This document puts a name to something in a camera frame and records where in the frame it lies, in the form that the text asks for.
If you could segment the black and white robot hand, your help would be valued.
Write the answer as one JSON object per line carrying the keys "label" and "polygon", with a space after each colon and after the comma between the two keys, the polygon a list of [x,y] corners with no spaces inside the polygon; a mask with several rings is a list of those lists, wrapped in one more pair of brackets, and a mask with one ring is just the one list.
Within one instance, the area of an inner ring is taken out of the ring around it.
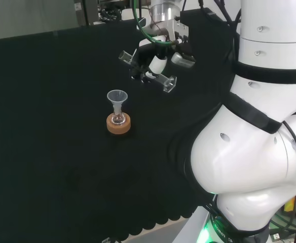
{"label": "black and white robot hand", "polygon": [[159,83],[164,92],[169,93],[176,86],[176,76],[165,76],[163,71],[168,62],[192,68],[196,63],[189,43],[189,27],[178,20],[167,20],[149,26],[152,39],[141,40],[138,48],[130,55],[130,76],[143,83]]}

